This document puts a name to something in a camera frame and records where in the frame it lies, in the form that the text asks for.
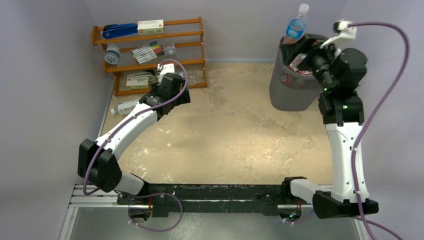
box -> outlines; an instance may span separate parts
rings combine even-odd
[[[164,33],[164,20],[138,21],[137,32],[140,35]]]
[[[154,76],[127,77],[126,86],[129,89],[148,89]]]

wall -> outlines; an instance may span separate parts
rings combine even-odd
[[[236,62],[274,62],[278,42],[302,3],[310,6],[307,31],[331,34],[347,1],[85,0],[99,26],[201,16],[207,60]]]
[[[0,233],[59,237],[78,146],[95,138],[111,94],[82,0],[0,3]]]
[[[369,219],[390,227],[404,239],[422,239],[424,233],[420,227],[424,224],[424,30],[419,27],[424,17],[417,11],[423,8],[420,0],[350,0],[340,15],[353,22],[390,22],[409,36],[411,53],[406,71],[374,118],[362,145],[367,187],[371,198],[380,204],[379,213]],[[366,119],[394,80],[404,44],[394,30],[362,26],[350,46],[368,57],[368,73],[358,90]],[[394,239],[379,229],[374,233],[378,239]]]

floor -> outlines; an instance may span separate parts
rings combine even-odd
[[[272,107],[273,64],[210,63],[208,87],[190,90],[119,160],[151,183],[280,184],[287,176],[332,183],[330,144],[318,102],[302,112]],[[141,95],[113,96],[110,108]],[[106,116],[103,133],[124,117]]]

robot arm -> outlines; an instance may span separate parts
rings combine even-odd
[[[138,104],[129,115],[112,130],[95,141],[86,139],[81,143],[78,156],[78,175],[80,177],[84,178],[87,174],[90,161],[101,144],[119,129],[113,138],[100,150],[100,154],[88,173],[88,180],[104,192],[115,190],[137,195],[141,191],[145,182],[135,175],[122,172],[118,165],[118,160],[125,149],[145,129],[159,121],[164,115],[167,115],[175,106],[190,103],[189,91],[186,89],[175,101],[137,115],[140,111],[169,101],[180,92],[184,80],[181,76],[173,73],[173,70],[173,64],[164,65],[160,74],[160,83],[152,86],[150,92],[138,101]],[[125,125],[122,124],[131,118],[133,119],[130,122]]]
[[[365,214],[378,212],[378,203],[369,199],[370,194],[365,184],[361,144],[357,149],[352,149],[364,123],[363,104],[355,89],[367,72],[367,58],[354,48],[339,50],[341,45],[356,36],[356,28],[347,27],[349,23],[336,23],[334,30],[338,35],[335,37],[323,39],[306,34],[295,44],[281,46],[286,65],[298,54],[307,54],[298,68],[311,71],[322,87],[318,105],[331,146],[331,191],[304,177],[288,177],[284,180],[294,197],[312,203],[320,219],[357,216],[358,204],[362,204]],[[355,168],[361,196],[359,203],[351,164],[352,151],[356,151]]]

wooden rack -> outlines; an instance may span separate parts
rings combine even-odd
[[[184,25],[184,24],[199,24],[199,31],[187,31],[187,32],[175,32],[175,33],[163,33],[163,34],[155,34],[155,35],[140,35],[140,36],[127,36],[127,37],[117,37],[111,39],[104,39],[101,32],[103,31],[102,26],[94,26],[91,32],[91,43],[93,46],[97,46],[100,44],[103,50],[106,52],[108,48],[108,44],[112,43],[123,43],[123,42],[134,42],[134,41],[143,41],[143,40],[154,40],[154,39],[162,39],[162,38],[174,38],[174,37],[186,37],[186,36],[200,36],[200,41],[194,42],[184,42],[184,43],[175,43],[176,48],[183,47],[192,47],[192,46],[200,46],[201,50],[201,58],[199,59],[190,59],[190,60],[182,60],[180,63],[182,65],[202,65],[203,71],[203,79],[204,82],[197,83],[195,85],[190,85],[190,88],[204,88],[208,85],[206,78],[206,70],[205,70],[205,49],[203,46],[203,23],[202,18],[195,19],[185,19],[185,20],[175,20],[175,21],[164,21],[165,26],[172,25]],[[137,49],[137,47],[130,48],[122,48],[121,53],[131,52],[132,50]],[[113,73],[114,75],[114,86],[113,86],[113,94],[115,96],[122,95],[131,95],[131,94],[144,94],[148,93],[150,89],[134,89],[127,91],[120,91],[120,79],[121,72],[124,71],[134,71],[134,70],[146,70],[146,69],[156,69],[158,66],[157,63],[147,63],[147,64],[138,64],[131,66],[116,66],[108,64],[106,61],[103,61],[103,70],[106,73]]]

